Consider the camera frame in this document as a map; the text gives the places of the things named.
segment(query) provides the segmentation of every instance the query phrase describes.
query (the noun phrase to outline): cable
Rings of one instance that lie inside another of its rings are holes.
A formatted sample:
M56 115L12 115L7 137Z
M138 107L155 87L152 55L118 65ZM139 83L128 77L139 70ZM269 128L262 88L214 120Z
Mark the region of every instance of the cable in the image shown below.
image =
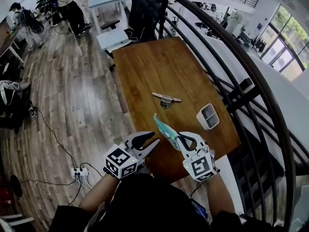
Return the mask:
M67 32L65 32L65 33L60 33L60 32L58 32L57 29L56 29L57 26L52 27L52 28L55 29L55 32L56 32L57 34L70 34L70 33L71 33L69 30L68 30Z
M82 168L82 165L83 164L88 164L90 167L92 167L95 171L97 171L97 173L103 178L103 175L101 175L100 174L100 172L94 167L94 166L92 166L90 163L88 163L88 162L83 162L80 166L79 166L79 168L81 169Z
M74 164L75 161L74 161L74 159L73 159L73 156L72 156L72 155L65 149L65 147L58 141L55 131L53 131L53 130L49 127L49 125L46 123L46 121L45 121L45 119L44 119L44 116L43 116L43 114L42 114L42 112L40 111L39 108L38 108L38 111L39 111L40 114L42 115L43 122L45 123L45 125L47 126L47 128L54 134L54 137L55 137L57 143L58 143L58 144L62 147L62 149L71 157L72 164L73 164L73 168L76 169L76 168L75 168L75 164Z
M38 181L38 182L42 182L44 184L50 184L50 185L54 185L54 186L69 186L69 185L72 185L73 183L75 183L76 177L75 177L74 181L69 183L69 184L55 184L55 183L51 183L51 182L47 182L47 181L33 180L33 179L23 180L23 181L20 181L20 183L25 183L25 182L28 182L28 181L32 181L32 182L37 182Z
M84 187L84 188L87 188L89 191L90 191L90 189L88 188L88 187L86 187L84 184L83 184L83 178L82 178L82 180L81 181L79 181L79 180L77 180L79 183L81 183L82 184L82 186Z
M70 206L70 205L76 200L76 198L77 198L77 196L78 196L78 194L79 194L81 188L82 188L82 183L79 185L79 188L78 188L78 191L77 191L77 194L76 194L75 198L74 198L74 199L72 200L72 202L69 203L67 206Z
M128 36L128 38L129 38L129 40L131 40L132 42L135 42L135 41L140 40L140 39L141 39L141 37L143 36L144 29L145 29L145 28L143 28L143 31L141 32L140 38L138 38L138 37L132 37L133 32L130 32L130 31L126 32L126 33L131 33L130 37L127 35L127 36Z
M204 184L204 182L205 181L197 183L197 187L194 189L193 192L191 192L191 194L188 195L188 197L190 196L190 199L192 198L192 195Z
M86 183L87 183L91 188L93 188L93 186L89 184L88 176L86 176L85 181L86 181Z

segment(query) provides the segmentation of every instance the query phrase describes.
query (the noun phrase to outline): teal plastic bag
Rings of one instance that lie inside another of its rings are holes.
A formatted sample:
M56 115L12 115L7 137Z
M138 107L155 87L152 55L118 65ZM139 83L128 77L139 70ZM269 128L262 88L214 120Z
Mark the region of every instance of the teal plastic bag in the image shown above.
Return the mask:
M179 137L179 134L167 124L161 122L157 118L156 114L154 115L154 121L156 122L159 131L165 136L165 138L173 145L175 149L180 151L179 145L177 143L177 137Z

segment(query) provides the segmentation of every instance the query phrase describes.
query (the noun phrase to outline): chair leg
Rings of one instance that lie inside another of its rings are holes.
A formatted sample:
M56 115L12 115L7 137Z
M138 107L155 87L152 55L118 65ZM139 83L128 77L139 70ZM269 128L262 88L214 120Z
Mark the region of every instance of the chair leg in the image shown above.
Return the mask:
M20 218L22 216L23 216L22 214L16 214L16 215L3 216L3 217L0 217L0 218L1 219L13 219L13 218Z
M26 219L15 221L15 222L9 222L9 224L13 227L13 226L23 224L23 223L27 223L27 222L31 222L31 221L34 221L34 218L29 217L29 218L26 218Z

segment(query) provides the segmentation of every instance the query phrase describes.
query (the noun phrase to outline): wooden table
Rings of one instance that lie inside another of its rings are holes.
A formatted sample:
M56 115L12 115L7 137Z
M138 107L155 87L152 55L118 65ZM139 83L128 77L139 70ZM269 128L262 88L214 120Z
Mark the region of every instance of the wooden table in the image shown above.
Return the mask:
M202 67L178 37L136 44L113 51L116 71L136 131L154 131L159 146L146 160L154 177L177 181L188 175L183 156L159 132L154 115L176 131L200 134L216 159L240 145L240 139L223 102ZM182 99L168 109L152 92ZM204 130L196 115L211 103L220 119L212 130Z
M13 35L8 35L8 37L3 42L2 46L0 47L0 58L8 51L10 50L13 55L23 64L24 61L22 58L18 55L18 53L14 50L12 45L16 47L17 50L19 50L19 47L15 43L15 38L17 36L19 30L15 30Z

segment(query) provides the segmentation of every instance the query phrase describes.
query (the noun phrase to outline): window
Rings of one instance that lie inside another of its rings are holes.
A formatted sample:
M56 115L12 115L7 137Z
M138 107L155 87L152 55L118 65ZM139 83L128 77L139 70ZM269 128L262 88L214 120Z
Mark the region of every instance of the window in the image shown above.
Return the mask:
M272 64L275 70L281 71L293 59L293 56L288 50L285 50L279 58Z
M281 39L277 39L276 42L272 45L272 47L269 49L269 51L265 54L265 56L262 58L262 60L266 64L270 64L273 59L282 51L284 48L284 43Z
M260 39L266 44L258 53L261 60L290 81L309 66L309 32L282 5ZM258 52L260 48L255 46L254 50Z
M271 24L275 26L279 31L281 31L287 21L290 19L291 14L283 8L281 5L275 13L275 16L271 20Z
M293 81L297 78L301 73L302 69L300 68L298 62L294 59L282 72L281 74L284 75L290 81Z
M294 17L289 20L281 33L297 54L300 53L309 42L309 36Z
M271 43L273 43L273 41L277 38L277 36L278 34L270 26L266 27L265 31L261 36L264 42L266 43L266 46L264 50L261 52L259 51L259 48L256 48L256 51L259 56L261 56L265 52L265 50L271 45Z
M306 69L309 66L309 45L298 56Z

